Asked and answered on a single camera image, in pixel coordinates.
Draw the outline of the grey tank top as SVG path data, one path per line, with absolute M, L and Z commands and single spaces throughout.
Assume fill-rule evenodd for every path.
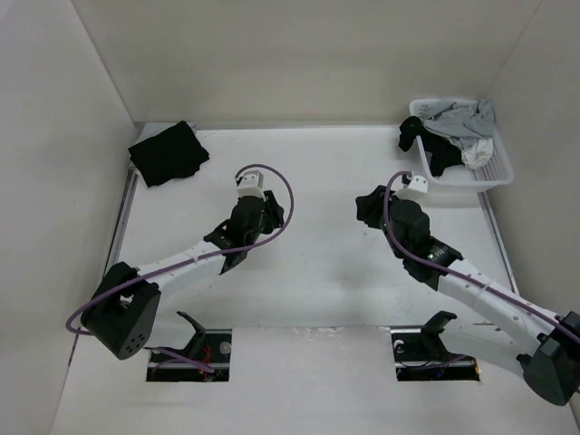
M 438 100 L 420 113 L 426 131 L 447 139 L 461 150 L 493 137 L 495 112 L 490 99 L 460 102 Z

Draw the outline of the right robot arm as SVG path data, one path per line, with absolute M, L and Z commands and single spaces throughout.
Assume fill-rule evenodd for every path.
M 356 218 L 381 230 L 417 282 L 458 301 L 495 330 L 440 311 L 421 327 L 420 348 L 434 359 L 464 353 L 512 372 L 540 398 L 565 406 L 579 392 L 579 314 L 539 307 L 482 274 L 430 232 L 421 206 L 383 185 L 355 200 Z

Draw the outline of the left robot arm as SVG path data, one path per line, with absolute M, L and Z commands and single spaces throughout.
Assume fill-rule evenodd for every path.
M 271 190 L 237 200 L 230 218 L 196 245 L 145 266 L 113 265 L 81 314 L 81 325 L 115 357 L 126 360 L 142 348 L 169 348 L 183 361 L 203 351 L 200 325 L 177 301 L 194 287 L 214 281 L 243 262 L 259 237 L 284 226 L 284 209 Z

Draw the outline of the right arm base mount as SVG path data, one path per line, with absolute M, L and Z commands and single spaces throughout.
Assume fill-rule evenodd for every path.
M 439 311 L 425 324 L 391 329 L 395 375 L 399 382 L 479 381 L 475 358 L 450 353 L 441 340 L 457 316 Z

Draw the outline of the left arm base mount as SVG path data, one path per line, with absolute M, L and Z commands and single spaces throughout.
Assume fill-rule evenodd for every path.
M 228 382 L 232 352 L 232 330 L 207 330 L 184 312 L 178 315 L 191 324 L 194 334 L 188 344 L 171 352 L 209 365 L 213 372 L 205 372 L 197 366 L 166 353 L 152 352 L 147 370 L 147 382 Z

